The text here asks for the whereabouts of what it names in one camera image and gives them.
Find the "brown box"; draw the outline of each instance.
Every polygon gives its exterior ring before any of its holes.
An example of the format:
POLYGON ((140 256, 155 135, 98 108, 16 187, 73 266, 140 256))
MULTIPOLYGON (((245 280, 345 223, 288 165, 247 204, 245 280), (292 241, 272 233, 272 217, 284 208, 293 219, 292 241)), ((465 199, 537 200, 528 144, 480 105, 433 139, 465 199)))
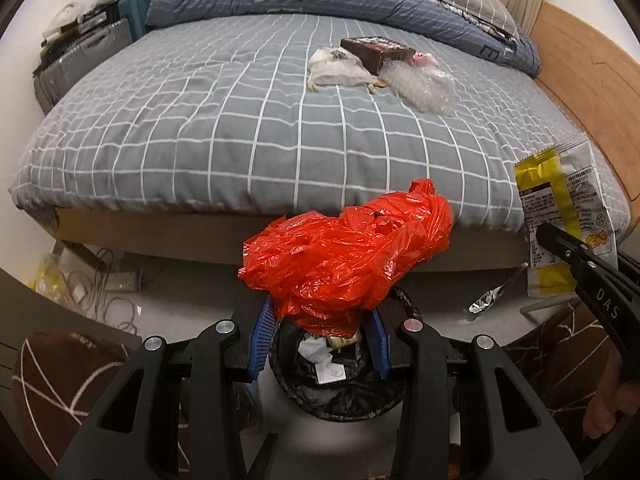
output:
POLYGON ((378 75, 385 61, 408 61, 415 50, 388 38, 344 38, 340 46, 358 56, 364 68, 378 75))

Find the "red plastic bag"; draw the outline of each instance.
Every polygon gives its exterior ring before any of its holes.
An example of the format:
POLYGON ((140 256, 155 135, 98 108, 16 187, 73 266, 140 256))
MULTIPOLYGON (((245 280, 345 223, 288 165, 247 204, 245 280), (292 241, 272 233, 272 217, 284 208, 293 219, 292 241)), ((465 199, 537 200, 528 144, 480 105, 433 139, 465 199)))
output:
POLYGON ((309 212, 280 218, 244 243, 238 277, 268 290, 278 319, 308 332, 351 337, 413 266, 449 247, 452 217, 431 180, 409 193, 347 207, 338 218, 309 212))

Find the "gray suitcase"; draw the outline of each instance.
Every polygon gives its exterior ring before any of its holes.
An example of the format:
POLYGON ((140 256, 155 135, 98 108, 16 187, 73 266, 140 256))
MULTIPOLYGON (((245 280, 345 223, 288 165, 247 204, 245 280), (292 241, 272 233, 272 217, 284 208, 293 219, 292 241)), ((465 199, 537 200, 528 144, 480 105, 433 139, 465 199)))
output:
POLYGON ((36 97, 44 113, 91 70, 131 43, 129 20, 120 20, 100 28, 60 56, 34 81, 36 97))

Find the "plastic wrapper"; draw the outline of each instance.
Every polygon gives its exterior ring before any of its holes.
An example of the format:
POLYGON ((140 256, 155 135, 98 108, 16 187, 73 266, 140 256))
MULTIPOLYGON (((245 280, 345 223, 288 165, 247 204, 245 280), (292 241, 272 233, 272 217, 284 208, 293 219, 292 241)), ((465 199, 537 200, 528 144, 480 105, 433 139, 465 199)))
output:
POLYGON ((411 64, 413 66, 418 66, 418 67, 423 67, 423 66, 433 66, 434 68, 439 67, 438 60, 431 52, 427 52, 427 53, 418 52, 417 54, 414 54, 411 58, 411 64))
POLYGON ((527 267, 529 267, 529 264, 521 264, 506 282, 504 282, 500 286, 486 291, 482 296, 475 300, 471 304, 471 306, 466 309, 470 314, 467 320, 475 321, 480 314, 489 310, 489 308, 491 308, 493 304, 498 301, 507 290, 511 288, 511 285, 513 285, 517 281, 517 279, 527 269, 527 267))
POLYGON ((617 268, 616 237, 587 139, 547 148, 515 166, 516 184, 529 244, 529 295, 556 296, 574 291, 569 265, 540 247, 536 230, 549 222, 588 244, 596 256, 617 268))
POLYGON ((307 413, 334 422, 355 422, 382 415, 402 400, 404 381, 383 381, 364 342, 332 351, 333 361, 344 366, 345 380, 318 384, 316 366, 298 353, 307 337, 303 328, 285 320, 269 352, 278 384, 307 413))
POLYGON ((422 112, 451 115, 455 110, 455 81, 437 66, 412 66, 401 61, 389 61, 380 69, 378 76, 422 112))
POLYGON ((307 331, 352 337, 363 309, 376 308, 413 266, 449 247, 452 215, 431 180, 338 218, 309 212, 281 218, 244 244, 238 276, 268 290, 275 313, 307 331))
POLYGON ((366 85, 373 92, 374 86, 386 86, 364 68, 358 56, 344 48, 319 48, 308 62, 309 77, 306 83, 311 91, 321 85, 366 85))
POLYGON ((60 257, 43 256, 31 289, 62 306, 68 306, 66 278, 60 267, 60 257))

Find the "finger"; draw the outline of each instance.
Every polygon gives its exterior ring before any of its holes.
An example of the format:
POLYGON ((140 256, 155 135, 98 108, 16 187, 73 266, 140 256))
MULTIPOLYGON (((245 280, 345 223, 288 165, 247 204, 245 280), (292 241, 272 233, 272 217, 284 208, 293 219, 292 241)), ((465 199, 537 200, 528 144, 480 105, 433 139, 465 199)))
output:
POLYGON ((594 413, 594 400, 591 399, 587 405, 587 410, 582 419, 582 430, 590 438, 598 438, 602 433, 598 429, 598 424, 594 413))
POLYGON ((587 412, 582 422, 584 433, 591 438, 598 438, 613 430, 615 425, 615 413, 611 412, 604 400, 596 394, 587 406, 587 412))
POLYGON ((618 409, 616 403, 616 394, 620 386, 620 371, 622 370, 622 357, 618 351, 613 348, 609 353, 607 364, 604 367, 602 377, 596 389, 596 396, 607 405, 611 413, 615 413, 618 409))
POLYGON ((620 384, 616 393, 618 409, 628 415, 635 415, 640 408, 640 383, 637 381, 620 384))

